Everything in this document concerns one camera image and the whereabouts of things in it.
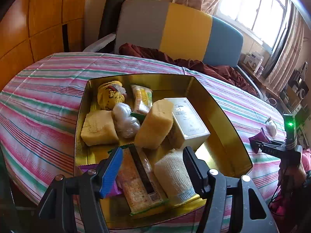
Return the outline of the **person right hand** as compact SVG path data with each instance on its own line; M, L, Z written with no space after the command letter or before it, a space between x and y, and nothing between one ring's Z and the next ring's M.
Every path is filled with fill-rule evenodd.
M306 180L306 172L302 162L299 165L287 166L282 160L279 164L278 186L281 192L292 191L299 188Z

